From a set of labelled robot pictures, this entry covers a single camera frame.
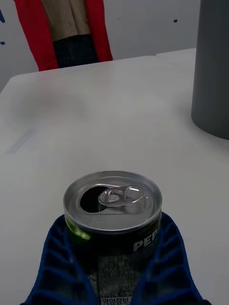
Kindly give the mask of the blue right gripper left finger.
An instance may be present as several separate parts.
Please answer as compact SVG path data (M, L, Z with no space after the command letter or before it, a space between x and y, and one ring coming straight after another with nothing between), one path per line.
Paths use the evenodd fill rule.
M25 305L97 305L98 298L70 249L63 215L48 231L38 274Z

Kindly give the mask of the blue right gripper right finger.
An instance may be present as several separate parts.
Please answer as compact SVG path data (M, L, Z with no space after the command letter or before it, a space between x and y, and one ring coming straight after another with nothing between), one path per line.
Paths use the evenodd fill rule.
M134 305L204 305L189 269L183 238L162 213L159 240L132 298Z

